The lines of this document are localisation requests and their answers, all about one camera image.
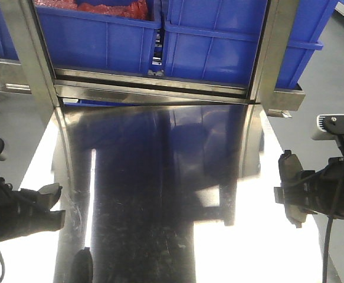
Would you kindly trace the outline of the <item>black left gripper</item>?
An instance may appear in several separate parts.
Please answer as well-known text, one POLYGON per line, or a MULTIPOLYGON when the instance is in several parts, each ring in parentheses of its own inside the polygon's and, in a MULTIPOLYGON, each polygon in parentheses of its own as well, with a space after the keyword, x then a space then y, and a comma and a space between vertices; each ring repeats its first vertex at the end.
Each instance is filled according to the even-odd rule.
MULTIPOLYGON (((40 193, 34 190, 13 190, 12 185, 0 177, 0 242, 38 232, 34 221, 42 212, 39 196, 40 193)), ((64 210, 41 215, 43 231, 58 231, 64 224, 64 210)))

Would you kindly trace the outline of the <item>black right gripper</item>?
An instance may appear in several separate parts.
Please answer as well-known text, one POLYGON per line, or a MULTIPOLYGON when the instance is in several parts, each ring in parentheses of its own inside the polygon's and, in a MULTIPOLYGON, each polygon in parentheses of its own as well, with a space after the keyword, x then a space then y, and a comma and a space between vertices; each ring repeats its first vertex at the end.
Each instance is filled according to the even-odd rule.
POLYGON ((276 203, 307 206, 307 209, 344 220, 344 158, 331 157, 328 165, 314 170, 279 170, 274 187, 276 203))

